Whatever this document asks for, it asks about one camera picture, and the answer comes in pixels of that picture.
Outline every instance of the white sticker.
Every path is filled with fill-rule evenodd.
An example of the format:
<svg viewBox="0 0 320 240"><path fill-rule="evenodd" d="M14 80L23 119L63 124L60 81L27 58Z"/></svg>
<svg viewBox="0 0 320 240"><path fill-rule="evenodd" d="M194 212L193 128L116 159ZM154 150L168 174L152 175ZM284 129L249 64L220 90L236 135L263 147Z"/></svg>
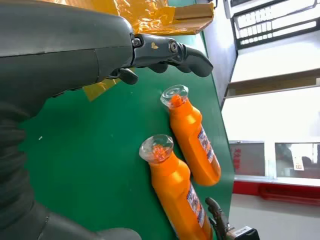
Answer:
<svg viewBox="0 0 320 240"><path fill-rule="evenodd" d="M198 223L202 228L205 222L205 213L204 207L200 203L199 198L191 183L188 195L186 195L186 200L195 214Z"/></svg>
<svg viewBox="0 0 320 240"><path fill-rule="evenodd" d="M200 141L202 148L207 154L207 158L209 163L211 163L212 160L214 160L214 152L211 146L211 143L208 140L208 137L207 136L206 132L205 132L203 127L201 127L201 131L198 135L198 139Z"/></svg>
<svg viewBox="0 0 320 240"><path fill-rule="evenodd" d="M304 171L303 156L298 154L292 154L293 169L295 171Z"/></svg>

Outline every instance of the orange bottle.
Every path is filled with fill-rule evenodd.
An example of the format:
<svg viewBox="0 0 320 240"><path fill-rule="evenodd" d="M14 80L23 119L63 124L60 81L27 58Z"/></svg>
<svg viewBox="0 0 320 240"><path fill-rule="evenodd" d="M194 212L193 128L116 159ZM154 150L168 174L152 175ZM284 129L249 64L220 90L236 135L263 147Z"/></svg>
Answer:
<svg viewBox="0 0 320 240"><path fill-rule="evenodd" d="M170 112L170 125L194 180L203 186L219 182L221 169L202 125L202 115L188 99L188 88L174 85L164 91L161 101Z"/></svg>
<svg viewBox="0 0 320 240"><path fill-rule="evenodd" d="M147 161L152 185L180 240L212 240L211 226L190 182L190 170L173 151L171 137L144 141L139 155Z"/></svg>

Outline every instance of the green table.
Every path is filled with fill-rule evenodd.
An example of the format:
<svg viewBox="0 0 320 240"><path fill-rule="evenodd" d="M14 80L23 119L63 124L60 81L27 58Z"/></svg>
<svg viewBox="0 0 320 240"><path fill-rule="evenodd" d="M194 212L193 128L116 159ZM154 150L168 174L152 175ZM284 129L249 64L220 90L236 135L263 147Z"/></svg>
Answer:
<svg viewBox="0 0 320 240"><path fill-rule="evenodd" d="M176 39L205 50L199 35ZM138 152L149 136L173 136L160 96L183 84L202 113L222 168L217 185L193 185L202 204L211 196L229 214L234 171L212 76L174 67L163 74L135 72L140 77L136 85L121 82L93 102L82 90L66 92L48 100L37 117L23 123L27 139L21 149L28 153L26 167L35 199L92 231L126 227L145 240L176 239L151 185L149 165ZM174 152L183 159L177 144Z"/></svg>

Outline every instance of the clear bottle cap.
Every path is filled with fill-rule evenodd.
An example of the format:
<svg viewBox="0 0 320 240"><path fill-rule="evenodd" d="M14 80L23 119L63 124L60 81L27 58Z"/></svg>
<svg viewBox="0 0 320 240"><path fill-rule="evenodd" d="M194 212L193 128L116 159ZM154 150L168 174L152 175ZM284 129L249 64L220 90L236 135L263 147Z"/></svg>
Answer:
<svg viewBox="0 0 320 240"><path fill-rule="evenodd" d="M169 87L161 95L161 101L168 108L177 108L188 99L189 89L184 85Z"/></svg>
<svg viewBox="0 0 320 240"><path fill-rule="evenodd" d="M170 157L173 150L172 137L158 134L143 142L139 149L139 155L149 163L158 164Z"/></svg>

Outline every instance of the robotic arm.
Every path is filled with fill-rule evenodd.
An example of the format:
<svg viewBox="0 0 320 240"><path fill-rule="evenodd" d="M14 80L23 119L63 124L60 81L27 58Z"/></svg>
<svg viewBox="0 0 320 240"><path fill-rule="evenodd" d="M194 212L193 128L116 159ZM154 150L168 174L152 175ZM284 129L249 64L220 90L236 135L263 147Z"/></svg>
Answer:
<svg viewBox="0 0 320 240"><path fill-rule="evenodd" d="M202 53L168 37L134 35L119 16L32 0L0 0L0 239L134 240L122 230L103 238L50 212L34 200L26 156L18 151L25 132L18 124L37 115L45 102L67 90L103 79L134 84L128 69L168 65L209 75Z"/></svg>

